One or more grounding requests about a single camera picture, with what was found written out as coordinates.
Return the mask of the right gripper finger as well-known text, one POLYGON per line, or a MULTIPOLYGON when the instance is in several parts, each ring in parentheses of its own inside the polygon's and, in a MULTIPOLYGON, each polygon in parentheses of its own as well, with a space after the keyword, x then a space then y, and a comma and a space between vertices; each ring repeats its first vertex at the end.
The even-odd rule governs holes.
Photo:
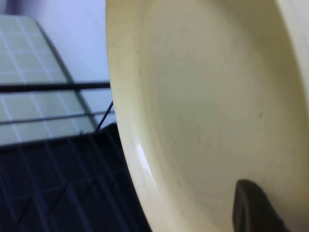
POLYGON ((238 180, 232 213, 235 232, 288 232, 265 192, 253 181, 238 180))

